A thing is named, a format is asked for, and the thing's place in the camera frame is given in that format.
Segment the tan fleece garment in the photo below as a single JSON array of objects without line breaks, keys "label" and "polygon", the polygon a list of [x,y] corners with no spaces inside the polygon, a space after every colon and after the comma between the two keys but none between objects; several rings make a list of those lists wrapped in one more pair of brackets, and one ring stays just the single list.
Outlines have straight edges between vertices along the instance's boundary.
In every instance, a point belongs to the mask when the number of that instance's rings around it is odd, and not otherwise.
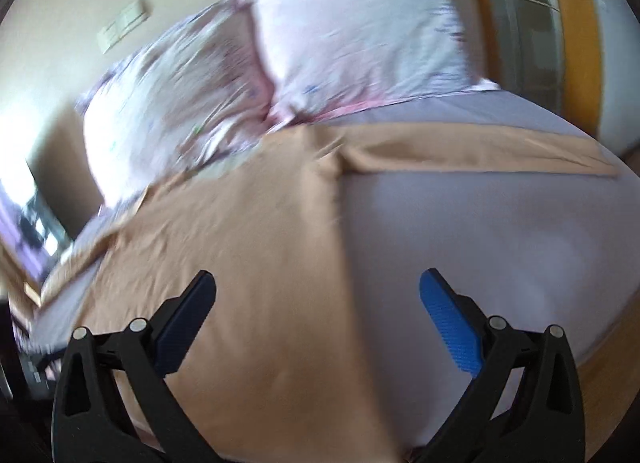
[{"label": "tan fleece garment", "polygon": [[348,171],[616,174],[588,137],[435,122],[298,125],[217,178],[151,187],[55,268],[44,304],[96,265],[77,321],[106,332],[209,271],[215,307],[169,381],[205,439],[241,460],[395,462],[338,224]]}]

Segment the lavender bed sheet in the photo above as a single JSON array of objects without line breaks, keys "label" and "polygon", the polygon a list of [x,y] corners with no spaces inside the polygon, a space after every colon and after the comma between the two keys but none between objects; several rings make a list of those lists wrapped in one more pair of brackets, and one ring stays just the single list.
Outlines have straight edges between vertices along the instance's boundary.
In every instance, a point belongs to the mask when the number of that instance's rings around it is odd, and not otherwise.
[{"label": "lavender bed sheet", "polygon": [[[588,137],[505,92],[406,102],[330,124],[299,125],[396,122],[499,125]],[[258,145],[186,174],[217,178]],[[615,175],[341,175],[338,224],[356,317],[399,456],[431,439],[468,382],[420,303],[419,277],[432,267],[485,313],[515,327],[564,327],[579,363],[588,454],[620,423],[639,389],[639,179],[598,145]],[[146,191],[96,217],[72,254],[134,212]],[[81,325],[79,308],[97,273],[98,266],[88,266],[55,304],[43,302],[32,346],[67,341]]]}]

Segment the floral pillow near door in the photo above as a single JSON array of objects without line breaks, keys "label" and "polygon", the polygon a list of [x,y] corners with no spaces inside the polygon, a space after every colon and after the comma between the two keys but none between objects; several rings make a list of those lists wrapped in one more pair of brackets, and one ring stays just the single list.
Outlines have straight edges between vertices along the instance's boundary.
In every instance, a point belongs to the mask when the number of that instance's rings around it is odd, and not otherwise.
[{"label": "floral pillow near door", "polygon": [[495,90],[453,0],[230,0],[250,10],[279,126]]}]

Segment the floral pillow near wall switch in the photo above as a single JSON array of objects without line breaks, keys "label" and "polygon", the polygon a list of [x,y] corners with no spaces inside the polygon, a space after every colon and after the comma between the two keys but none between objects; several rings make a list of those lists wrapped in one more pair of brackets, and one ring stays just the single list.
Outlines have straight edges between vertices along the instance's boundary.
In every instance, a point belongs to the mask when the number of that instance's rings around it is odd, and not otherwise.
[{"label": "floral pillow near wall switch", "polygon": [[268,130],[272,95],[252,14],[229,2],[113,64],[75,104],[105,205],[254,145]]}]

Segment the beige wall switch panel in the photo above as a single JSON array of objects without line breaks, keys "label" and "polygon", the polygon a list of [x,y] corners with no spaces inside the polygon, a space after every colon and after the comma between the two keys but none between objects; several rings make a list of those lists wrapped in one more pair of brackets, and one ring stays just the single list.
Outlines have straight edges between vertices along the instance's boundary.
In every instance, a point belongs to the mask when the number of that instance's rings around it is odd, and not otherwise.
[{"label": "beige wall switch panel", "polygon": [[102,55],[134,29],[149,19],[150,8],[146,0],[135,0],[122,8],[120,13],[96,34],[96,42]]}]

